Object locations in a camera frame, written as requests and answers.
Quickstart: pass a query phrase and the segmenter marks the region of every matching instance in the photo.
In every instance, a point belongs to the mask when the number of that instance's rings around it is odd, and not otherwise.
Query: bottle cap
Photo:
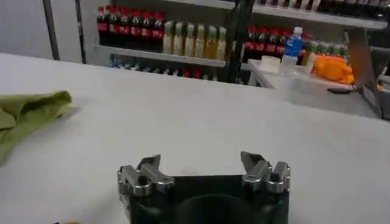
[[[294,27],[294,33],[301,34],[302,33],[302,27],[299,27],[299,26]]]
[[[219,33],[226,33],[226,28],[223,26],[219,27]]]
[[[144,12],[142,14],[142,16],[145,18],[145,19],[149,19],[151,17],[151,13],[150,12]]]
[[[254,32],[256,32],[256,27],[255,26],[249,26],[248,27],[248,31],[251,32],[251,33],[254,33]]]

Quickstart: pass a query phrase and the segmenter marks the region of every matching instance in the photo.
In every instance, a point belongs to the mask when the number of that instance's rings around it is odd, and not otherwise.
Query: white table
[[[127,223],[119,166],[161,153],[169,175],[239,174],[241,150],[289,163],[290,223],[389,223],[387,122],[251,86],[6,54],[0,67],[0,94],[67,89],[74,100],[0,167],[1,223]]]

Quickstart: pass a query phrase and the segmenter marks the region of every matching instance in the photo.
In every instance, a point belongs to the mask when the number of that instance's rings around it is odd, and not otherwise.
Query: blue water bottle
[[[295,65],[302,46],[302,27],[294,27],[294,33],[286,41],[285,53],[280,63],[279,73],[281,75],[295,74]]]

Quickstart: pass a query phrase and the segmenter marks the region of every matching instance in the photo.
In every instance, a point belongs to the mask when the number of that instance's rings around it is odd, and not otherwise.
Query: red cola bottle
[[[99,6],[98,8],[96,22],[100,44],[106,45],[108,43],[108,20],[104,14],[103,6]]]
[[[126,9],[121,10],[121,19],[119,21],[119,42],[125,46],[130,36],[130,18]]]
[[[112,8],[110,11],[110,18],[108,20],[109,34],[110,34],[110,43],[113,45],[118,45],[118,35],[119,35],[119,18],[116,14],[116,8]]]

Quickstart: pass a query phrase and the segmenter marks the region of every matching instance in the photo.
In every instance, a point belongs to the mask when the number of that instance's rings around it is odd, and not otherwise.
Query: orange bag
[[[332,56],[316,55],[313,73],[324,79],[350,85],[353,83],[352,68],[344,59]]]

